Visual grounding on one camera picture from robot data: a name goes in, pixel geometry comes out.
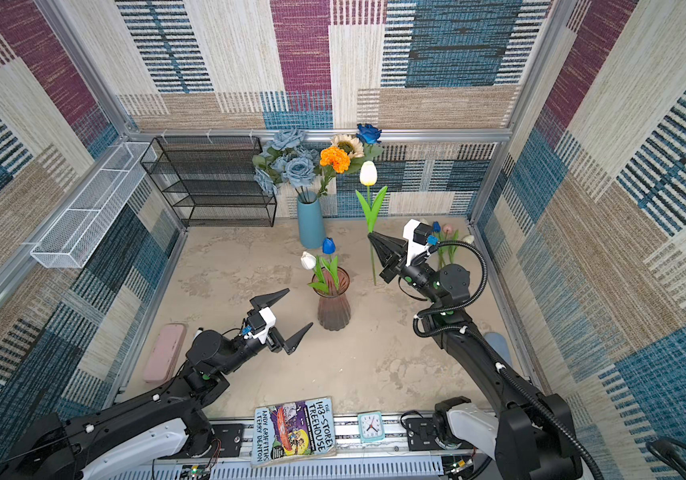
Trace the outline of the red ribbed glass vase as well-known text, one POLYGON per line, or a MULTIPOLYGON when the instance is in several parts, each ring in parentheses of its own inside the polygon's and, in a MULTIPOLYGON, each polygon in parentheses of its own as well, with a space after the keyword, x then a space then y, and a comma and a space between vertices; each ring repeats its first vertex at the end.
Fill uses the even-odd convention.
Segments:
POLYGON ((325 293, 316 287, 312 290, 319 297, 317 308, 317 320, 322 328, 329 331, 339 331, 345 328, 352 316, 352 309, 346 292, 351 285, 349 273, 342 267, 337 270, 339 276, 339 288, 335 288, 335 282, 331 274, 323 269, 328 292, 325 293))

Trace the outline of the blue tulip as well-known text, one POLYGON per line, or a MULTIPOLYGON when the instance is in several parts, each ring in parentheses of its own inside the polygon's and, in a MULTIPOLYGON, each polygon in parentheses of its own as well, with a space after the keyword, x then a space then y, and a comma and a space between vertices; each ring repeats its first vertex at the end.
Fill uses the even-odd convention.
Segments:
POLYGON ((340 291, 340 276, 338 272, 338 257, 336 253, 336 245, 331 237, 326 237, 322 243, 322 253, 324 257, 321 259, 323 268, 329 273, 332 281, 332 288, 335 293, 340 291))

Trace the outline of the white tulip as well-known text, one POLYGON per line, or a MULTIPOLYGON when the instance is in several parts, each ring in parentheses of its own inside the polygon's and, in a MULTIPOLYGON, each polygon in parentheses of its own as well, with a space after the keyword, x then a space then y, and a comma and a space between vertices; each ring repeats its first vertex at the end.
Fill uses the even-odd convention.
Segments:
POLYGON ((304 269, 312 271, 313 276, 308 286, 317 293, 327 295, 330 293, 330 288, 324 272, 324 267, 320 263, 317 256, 304 251, 301 255, 301 265, 304 269))

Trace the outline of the yellow tulip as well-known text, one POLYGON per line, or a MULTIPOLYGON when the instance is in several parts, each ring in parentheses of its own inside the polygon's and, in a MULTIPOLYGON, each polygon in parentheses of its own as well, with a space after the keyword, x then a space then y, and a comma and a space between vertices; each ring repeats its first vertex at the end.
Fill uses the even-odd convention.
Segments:
POLYGON ((365 193, 362 194, 358 190, 355 193, 362 208, 369 233, 373 233, 375 230, 380 210, 387 194, 386 186, 382 187, 377 193, 373 192, 377 181, 378 172, 375 163, 372 160, 365 161, 359 171, 359 183, 364 187, 365 193))

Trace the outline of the blue ceramic vase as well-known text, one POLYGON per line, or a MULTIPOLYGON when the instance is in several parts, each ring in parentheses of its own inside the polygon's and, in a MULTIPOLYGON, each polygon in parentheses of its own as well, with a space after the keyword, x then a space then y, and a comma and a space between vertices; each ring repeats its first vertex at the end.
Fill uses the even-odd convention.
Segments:
POLYGON ((325 238, 322 208, 319 197, 312 194, 307 201, 297 200, 299 238, 306 249, 318 249, 325 238))

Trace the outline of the orange marigold flower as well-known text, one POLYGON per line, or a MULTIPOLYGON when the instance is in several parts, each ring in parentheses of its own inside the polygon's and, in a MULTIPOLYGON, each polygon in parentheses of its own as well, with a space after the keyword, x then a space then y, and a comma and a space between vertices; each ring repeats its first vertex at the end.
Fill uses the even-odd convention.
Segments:
POLYGON ((319 198, 328 194, 328 187, 338 175, 345 174, 351 166, 351 158, 341 148, 330 146, 320 153, 319 164, 315 172, 320 177, 319 198))

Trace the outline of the cream sunflower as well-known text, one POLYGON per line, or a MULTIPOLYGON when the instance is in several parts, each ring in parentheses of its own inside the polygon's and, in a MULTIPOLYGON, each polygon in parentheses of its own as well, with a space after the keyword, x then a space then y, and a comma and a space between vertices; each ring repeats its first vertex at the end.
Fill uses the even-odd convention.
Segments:
POLYGON ((356 137, 347 134, 335 135, 331 140, 330 146, 337 146, 343 149, 351 158, 351 166, 346 173, 354 172, 361 168, 364 163, 363 145, 356 137))

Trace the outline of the dark blue rose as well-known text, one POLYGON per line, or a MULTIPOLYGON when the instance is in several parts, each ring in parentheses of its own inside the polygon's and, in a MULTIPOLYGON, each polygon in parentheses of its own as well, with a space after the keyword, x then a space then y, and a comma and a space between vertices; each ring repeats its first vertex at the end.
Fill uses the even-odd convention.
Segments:
POLYGON ((365 160, 374 160, 383 153, 380 137, 382 131, 371 124, 357 125, 357 139, 363 145, 363 153, 365 160))

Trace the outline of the pale blue rose bouquet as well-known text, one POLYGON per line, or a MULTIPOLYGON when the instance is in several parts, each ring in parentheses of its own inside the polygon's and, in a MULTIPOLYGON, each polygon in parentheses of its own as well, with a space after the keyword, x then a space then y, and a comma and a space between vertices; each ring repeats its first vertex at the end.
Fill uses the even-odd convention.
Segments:
POLYGON ((311 187, 319 176, 319 152, 304 147, 305 139, 303 130, 280 131, 261 153, 252 157, 254 180, 264 195, 276 196, 279 187, 287 184, 301 203, 314 201, 311 187))

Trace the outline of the tulip bunch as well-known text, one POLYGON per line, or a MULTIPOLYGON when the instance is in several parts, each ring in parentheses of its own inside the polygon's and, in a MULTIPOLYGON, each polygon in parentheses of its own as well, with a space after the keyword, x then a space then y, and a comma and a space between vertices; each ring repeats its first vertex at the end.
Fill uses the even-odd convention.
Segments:
MULTIPOLYGON (((432 224, 432 229, 434 236, 439 242, 445 241, 465 241, 466 243, 472 244, 474 242, 474 237, 472 235, 465 235, 461 237, 461 231, 455 229, 451 224, 441 225, 438 221, 434 221, 432 224)), ((437 251, 438 255, 438 266, 443 268, 454 262, 455 256, 458 250, 457 245, 449 245, 441 247, 437 251)))

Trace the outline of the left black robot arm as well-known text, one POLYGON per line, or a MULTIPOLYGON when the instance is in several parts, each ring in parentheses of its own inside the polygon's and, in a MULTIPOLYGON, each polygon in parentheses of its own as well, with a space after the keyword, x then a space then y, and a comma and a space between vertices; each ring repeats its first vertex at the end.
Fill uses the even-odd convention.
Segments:
POLYGON ((210 455, 215 433, 204 409, 227 390, 227 375, 264 349, 292 354, 308 331, 288 339, 278 331, 271 308, 288 292, 252 298, 232 338, 198 333, 178 372, 162 385, 97 413, 36 420, 0 463, 0 479, 107 479, 159 458, 210 455))

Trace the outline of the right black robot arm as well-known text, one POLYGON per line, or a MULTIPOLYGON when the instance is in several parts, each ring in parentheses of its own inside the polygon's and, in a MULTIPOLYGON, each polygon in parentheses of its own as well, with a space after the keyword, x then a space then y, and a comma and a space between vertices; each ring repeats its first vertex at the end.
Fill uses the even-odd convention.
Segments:
POLYGON ((433 339, 454 358, 493 410, 486 414, 460 399, 439 410, 451 442, 481 450, 504 479, 602 478, 598 463, 577 438, 567 402, 557 394, 544 394, 519 375, 467 313, 487 286, 487 265, 480 265, 477 284, 457 264, 434 270, 428 259, 444 245, 429 230, 420 224, 417 233, 404 239, 371 232, 368 240, 382 266, 381 278, 405 281, 430 303, 414 315, 414 333, 433 339))

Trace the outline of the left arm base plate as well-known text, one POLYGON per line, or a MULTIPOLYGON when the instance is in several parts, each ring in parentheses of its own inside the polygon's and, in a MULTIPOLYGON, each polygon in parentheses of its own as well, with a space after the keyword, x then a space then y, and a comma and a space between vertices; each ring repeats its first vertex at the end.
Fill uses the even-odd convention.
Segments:
POLYGON ((213 423, 212 438, 202 458, 237 458, 240 456, 244 441, 243 423, 213 423))

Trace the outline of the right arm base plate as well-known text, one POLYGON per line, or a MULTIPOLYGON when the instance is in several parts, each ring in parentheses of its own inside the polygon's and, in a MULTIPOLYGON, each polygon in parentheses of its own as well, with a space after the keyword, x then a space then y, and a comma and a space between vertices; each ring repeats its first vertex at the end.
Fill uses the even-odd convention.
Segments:
POLYGON ((410 451, 454 450, 457 440, 451 435, 446 422, 435 415, 426 417, 416 410, 404 412, 399 423, 406 432, 410 451))

